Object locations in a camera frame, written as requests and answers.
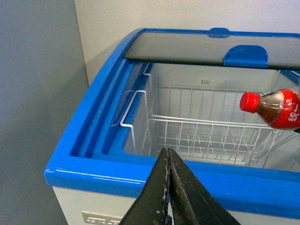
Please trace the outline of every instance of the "chest freezer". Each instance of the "chest freezer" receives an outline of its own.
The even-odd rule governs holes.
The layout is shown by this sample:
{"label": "chest freezer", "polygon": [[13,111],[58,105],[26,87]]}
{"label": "chest freezer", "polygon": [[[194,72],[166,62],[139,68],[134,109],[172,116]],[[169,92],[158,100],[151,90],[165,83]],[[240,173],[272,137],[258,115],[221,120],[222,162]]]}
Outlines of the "chest freezer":
{"label": "chest freezer", "polygon": [[297,90],[299,70],[298,34],[133,31],[45,169],[68,223],[117,224],[166,147],[241,224],[300,224],[300,134],[239,109],[246,91]]}

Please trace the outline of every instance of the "blue lid handle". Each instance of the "blue lid handle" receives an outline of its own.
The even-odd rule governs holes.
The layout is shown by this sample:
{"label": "blue lid handle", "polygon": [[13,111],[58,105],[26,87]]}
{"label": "blue lid handle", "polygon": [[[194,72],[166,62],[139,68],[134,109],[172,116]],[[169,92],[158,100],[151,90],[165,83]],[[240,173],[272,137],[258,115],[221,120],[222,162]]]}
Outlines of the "blue lid handle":
{"label": "blue lid handle", "polygon": [[223,61],[224,66],[267,68],[268,54],[258,45],[237,45],[226,53]]}
{"label": "blue lid handle", "polygon": [[215,27],[207,31],[206,34],[210,38],[227,38],[230,36],[230,31],[227,28]]}

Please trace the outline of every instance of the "basket handle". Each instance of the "basket handle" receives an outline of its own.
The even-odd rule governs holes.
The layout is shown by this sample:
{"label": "basket handle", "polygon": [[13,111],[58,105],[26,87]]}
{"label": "basket handle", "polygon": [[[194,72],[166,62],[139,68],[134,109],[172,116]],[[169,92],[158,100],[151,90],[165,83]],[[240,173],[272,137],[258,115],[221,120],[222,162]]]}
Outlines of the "basket handle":
{"label": "basket handle", "polygon": [[132,141],[133,141],[133,147],[134,147],[134,150],[135,150],[135,154],[137,154],[137,148],[136,148],[136,143],[135,143],[135,132],[134,132],[134,127],[132,124],[127,124],[127,123],[124,123],[127,115],[128,115],[128,112],[129,110],[131,109],[131,106],[133,104],[133,101],[135,100],[135,97],[137,95],[137,93],[143,93],[145,94],[145,108],[146,108],[146,119],[147,119],[147,123],[149,121],[148,119],[148,106],[147,106],[147,93],[145,90],[136,90],[127,106],[127,109],[125,110],[124,112],[124,115],[120,121],[120,126],[121,127],[124,127],[124,128],[130,128],[131,129],[131,135],[132,135]]}

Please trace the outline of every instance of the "white wall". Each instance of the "white wall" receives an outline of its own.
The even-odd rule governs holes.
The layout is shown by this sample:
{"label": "white wall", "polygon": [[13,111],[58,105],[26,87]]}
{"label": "white wall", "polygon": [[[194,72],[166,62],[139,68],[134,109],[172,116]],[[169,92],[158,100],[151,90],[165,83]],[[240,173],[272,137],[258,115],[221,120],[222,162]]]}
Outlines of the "white wall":
{"label": "white wall", "polygon": [[298,0],[75,0],[89,83],[140,27],[300,33]]}
{"label": "white wall", "polygon": [[67,224],[43,173],[88,85],[73,0],[0,1],[0,224]]}

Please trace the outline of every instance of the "cola bottle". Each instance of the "cola bottle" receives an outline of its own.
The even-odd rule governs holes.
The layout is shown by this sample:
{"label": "cola bottle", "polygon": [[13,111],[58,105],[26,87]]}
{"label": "cola bottle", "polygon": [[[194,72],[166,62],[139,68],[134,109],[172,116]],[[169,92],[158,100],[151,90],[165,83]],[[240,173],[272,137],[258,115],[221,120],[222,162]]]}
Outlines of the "cola bottle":
{"label": "cola bottle", "polygon": [[275,129],[300,128],[300,99],[298,93],[290,89],[281,89],[264,96],[246,92],[240,100],[240,109],[257,113]]}

